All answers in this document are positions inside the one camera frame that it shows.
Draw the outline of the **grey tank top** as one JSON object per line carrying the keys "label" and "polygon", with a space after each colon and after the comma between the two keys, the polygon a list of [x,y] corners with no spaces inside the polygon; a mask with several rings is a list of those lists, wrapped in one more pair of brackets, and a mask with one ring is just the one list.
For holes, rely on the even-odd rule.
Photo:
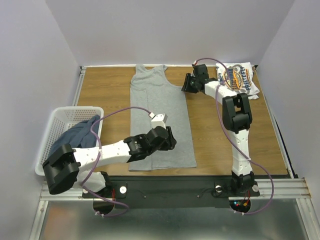
{"label": "grey tank top", "polygon": [[167,80],[166,69],[165,65],[135,66],[130,81],[130,133],[136,136],[157,126],[170,127],[176,145],[130,163],[132,172],[197,166],[186,97],[181,87]]}

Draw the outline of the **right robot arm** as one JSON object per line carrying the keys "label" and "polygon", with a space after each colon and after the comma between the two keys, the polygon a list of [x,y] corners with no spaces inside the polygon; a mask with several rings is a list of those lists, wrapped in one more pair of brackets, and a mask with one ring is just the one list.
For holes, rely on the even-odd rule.
{"label": "right robot arm", "polygon": [[236,93],[217,79],[210,78],[205,64],[193,64],[192,73],[185,76],[182,91],[202,92],[215,99],[216,107],[222,106],[218,119],[224,134],[232,145],[232,170],[230,189],[242,195],[254,184],[254,173],[249,156],[249,130],[253,121],[248,95]]}

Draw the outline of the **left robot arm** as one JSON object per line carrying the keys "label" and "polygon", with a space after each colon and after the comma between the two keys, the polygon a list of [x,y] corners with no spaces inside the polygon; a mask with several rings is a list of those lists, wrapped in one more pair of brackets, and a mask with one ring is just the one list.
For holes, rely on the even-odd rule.
{"label": "left robot arm", "polygon": [[106,197],[111,193],[111,184],[104,174],[93,172],[96,167],[144,160],[156,151],[173,150],[176,144],[170,126],[157,126],[148,133],[102,147],[72,148],[64,144],[47,158],[42,168],[51,195],[85,186]]}

